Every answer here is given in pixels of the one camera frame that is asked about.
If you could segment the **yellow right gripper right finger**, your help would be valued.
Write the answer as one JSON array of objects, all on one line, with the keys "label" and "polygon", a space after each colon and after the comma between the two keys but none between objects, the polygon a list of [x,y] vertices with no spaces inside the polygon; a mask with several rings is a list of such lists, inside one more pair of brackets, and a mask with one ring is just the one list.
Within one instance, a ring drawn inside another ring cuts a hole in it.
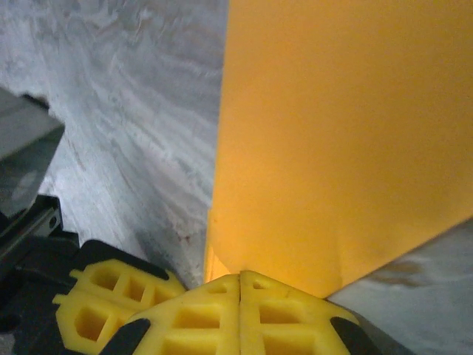
[{"label": "yellow right gripper right finger", "polygon": [[242,271],[241,355],[373,355],[346,309],[254,271]]}]

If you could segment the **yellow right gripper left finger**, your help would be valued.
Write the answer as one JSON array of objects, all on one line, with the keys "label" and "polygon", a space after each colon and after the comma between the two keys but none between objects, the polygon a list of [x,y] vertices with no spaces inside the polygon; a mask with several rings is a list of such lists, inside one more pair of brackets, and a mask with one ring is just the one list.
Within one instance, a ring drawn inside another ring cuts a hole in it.
[{"label": "yellow right gripper left finger", "polygon": [[229,274],[128,319],[106,355],[241,355],[239,276]]}]

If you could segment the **orange cloth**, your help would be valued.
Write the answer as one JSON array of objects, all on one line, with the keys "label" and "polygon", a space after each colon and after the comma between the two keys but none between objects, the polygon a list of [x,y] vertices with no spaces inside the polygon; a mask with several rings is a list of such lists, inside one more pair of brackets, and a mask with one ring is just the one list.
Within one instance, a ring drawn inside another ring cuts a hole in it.
[{"label": "orange cloth", "polygon": [[473,0],[230,0],[204,279],[325,297],[473,217]]}]

